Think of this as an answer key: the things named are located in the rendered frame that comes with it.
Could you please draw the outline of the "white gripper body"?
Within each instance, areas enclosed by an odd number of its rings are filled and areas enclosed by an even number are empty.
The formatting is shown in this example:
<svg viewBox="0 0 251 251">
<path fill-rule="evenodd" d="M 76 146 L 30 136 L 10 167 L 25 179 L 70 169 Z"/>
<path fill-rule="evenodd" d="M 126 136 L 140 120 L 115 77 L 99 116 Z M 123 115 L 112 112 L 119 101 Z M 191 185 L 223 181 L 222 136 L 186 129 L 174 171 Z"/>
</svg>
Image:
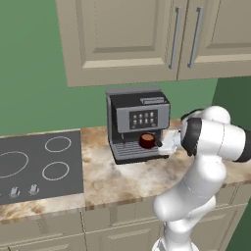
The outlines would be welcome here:
<svg viewBox="0 0 251 251">
<path fill-rule="evenodd" d="M 164 135 L 161 141 L 162 146 L 158 148 L 160 154 L 174 154 L 176 151 L 176 135 L 177 132 L 175 130 L 168 131 Z"/>
</svg>

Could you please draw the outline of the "dark red coffee mug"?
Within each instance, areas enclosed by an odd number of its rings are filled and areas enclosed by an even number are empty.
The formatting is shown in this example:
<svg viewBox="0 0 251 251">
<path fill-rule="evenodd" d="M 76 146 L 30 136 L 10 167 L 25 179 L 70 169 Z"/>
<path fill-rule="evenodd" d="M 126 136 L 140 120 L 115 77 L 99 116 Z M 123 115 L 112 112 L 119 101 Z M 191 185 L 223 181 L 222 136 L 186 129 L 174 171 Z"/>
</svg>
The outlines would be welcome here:
<svg viewBox="0 0 251 251">
<path fill-rule="evenodd" d="M 142 133 L 138 143 L 142 148 L 150 149 L 156 145 L 156 138 L 152 133 Z"/>
</svg>

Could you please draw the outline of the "grey black coffee machine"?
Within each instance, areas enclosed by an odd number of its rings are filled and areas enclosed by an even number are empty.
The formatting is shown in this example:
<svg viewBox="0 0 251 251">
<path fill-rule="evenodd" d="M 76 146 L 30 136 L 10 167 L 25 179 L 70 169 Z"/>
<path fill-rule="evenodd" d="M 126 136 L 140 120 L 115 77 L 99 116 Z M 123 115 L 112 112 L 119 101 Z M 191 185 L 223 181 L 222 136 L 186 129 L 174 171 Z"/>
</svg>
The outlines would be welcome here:
<svg viewBox="0 0 251 251">
<path fill-rule="evenodd" d="M 152 133 L 162 141 L 170 126 L 171 104 L 158 86 L 108 88 L 106 90 L 107 131 L 117 165 L 159 159 L 158 146 L 145 149 L 142 133 Z"/>
</svg>

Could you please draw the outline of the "beige drawer front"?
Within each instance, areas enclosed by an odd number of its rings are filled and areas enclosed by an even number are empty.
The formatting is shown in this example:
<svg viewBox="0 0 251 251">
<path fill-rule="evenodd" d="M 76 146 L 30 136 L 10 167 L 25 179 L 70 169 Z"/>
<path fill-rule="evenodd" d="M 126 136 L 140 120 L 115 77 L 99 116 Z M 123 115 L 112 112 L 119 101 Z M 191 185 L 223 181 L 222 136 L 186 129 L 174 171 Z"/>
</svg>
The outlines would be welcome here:
<svg viewBox="0 0 251 251">
<path fill-rule="evenodd" d="M 156 220 L 153 213 L 153 197 L 112 202 L 83 209 L 86 231 L 128 226 Z"/>
<path fill-rule="evenodd" d="M 80 213 L 42 217 L 38 220 L 0 224 L 0 245 L 14 241 L 83 233 Z"/>
<path fill-rule="evenodd" d="M 222 188 L 216 195 L 217 206 L 245 204 L 251 197 L 251 183 Z"/>
</svg>

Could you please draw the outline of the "beige base cupboard door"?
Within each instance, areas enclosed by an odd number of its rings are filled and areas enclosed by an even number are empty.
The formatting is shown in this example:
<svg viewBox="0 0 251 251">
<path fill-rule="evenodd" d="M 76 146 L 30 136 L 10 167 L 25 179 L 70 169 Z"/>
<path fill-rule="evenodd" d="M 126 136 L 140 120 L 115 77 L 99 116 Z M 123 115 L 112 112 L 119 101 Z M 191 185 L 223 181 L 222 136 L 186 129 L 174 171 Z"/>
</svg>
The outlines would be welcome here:
<svg viewBox="0 0 251 251">
<path fill-rule="evenodd" d="M 152 251 L 162 233 L 159 221 L 137 223 L 88 232 L 87 251 Z"/>
<path fill-rule="evenodd" d="M 7 247 L 9 251 L 87 251 L 83 233 L 17 240 Z"/>
<path fill-rule="evenodd" d="M 193 229 L 192 242 L 200 251 L 226 251 L 246 204 L 211 211 Z"/>
</svg>

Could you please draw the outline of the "dark grey hob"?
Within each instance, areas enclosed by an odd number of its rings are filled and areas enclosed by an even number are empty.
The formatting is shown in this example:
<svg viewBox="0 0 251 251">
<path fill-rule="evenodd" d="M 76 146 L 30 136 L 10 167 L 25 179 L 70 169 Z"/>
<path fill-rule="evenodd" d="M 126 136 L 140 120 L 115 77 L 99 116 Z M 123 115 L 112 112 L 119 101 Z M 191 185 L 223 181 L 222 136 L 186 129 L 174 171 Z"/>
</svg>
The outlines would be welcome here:
<svg viewBox="0 0 251 251">
<path fill-rule="evenodd" d="M 33 184 L 39 192 L 30 196 Z M 10 197 L 13 187 L 17 198 Z M 79 129 L 0 138 L 0 205 L 82 192 Z"/>
</svg>

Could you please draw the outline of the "beige wall cupboard door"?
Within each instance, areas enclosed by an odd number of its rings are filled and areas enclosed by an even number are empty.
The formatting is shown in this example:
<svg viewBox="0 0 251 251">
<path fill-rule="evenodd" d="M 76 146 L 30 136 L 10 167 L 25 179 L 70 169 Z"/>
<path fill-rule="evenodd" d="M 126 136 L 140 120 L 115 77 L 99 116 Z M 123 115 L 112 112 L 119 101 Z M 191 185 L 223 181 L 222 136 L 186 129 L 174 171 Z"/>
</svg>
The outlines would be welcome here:
<svg viewBox="0 0 251 251">
<path fill-rule="evenodd" d="M 69 87 L 177 79 L 188 0 L 55 0 Z M 175 68 L 169 69 L 176 7 Z"/>
<path fill-rule="evenodd" d="M 187 66 L 203 7 L 195 62 Z M 178 79 L 251 75 L 251 0 L 188 0 Z"/>
</svg>

